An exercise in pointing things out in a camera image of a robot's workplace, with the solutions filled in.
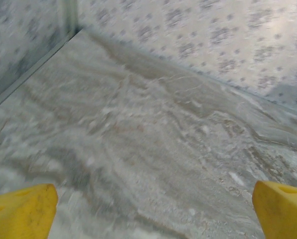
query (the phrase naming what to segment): marble floor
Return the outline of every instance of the marble floor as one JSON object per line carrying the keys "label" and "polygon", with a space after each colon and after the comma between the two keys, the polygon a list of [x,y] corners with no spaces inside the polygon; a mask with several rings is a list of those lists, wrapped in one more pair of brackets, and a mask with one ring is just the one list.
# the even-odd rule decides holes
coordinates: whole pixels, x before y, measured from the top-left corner
{"label": "marble floor", "polygon": [[50,239],[264,238],[297,115],[82,30],[0,105],[0,193],[57,187]]}

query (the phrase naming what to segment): wall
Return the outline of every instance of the wall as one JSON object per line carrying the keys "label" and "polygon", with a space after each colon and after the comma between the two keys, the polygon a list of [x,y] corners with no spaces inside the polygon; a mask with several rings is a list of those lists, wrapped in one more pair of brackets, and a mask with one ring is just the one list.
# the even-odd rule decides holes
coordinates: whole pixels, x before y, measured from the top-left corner
{"label": "wall", "polygon": [[297,0],[79,0],[79,21],[297,110]]}
{"label": "wall", "polygon": [[0,0],[0,93],[64,39],[59,0]]}

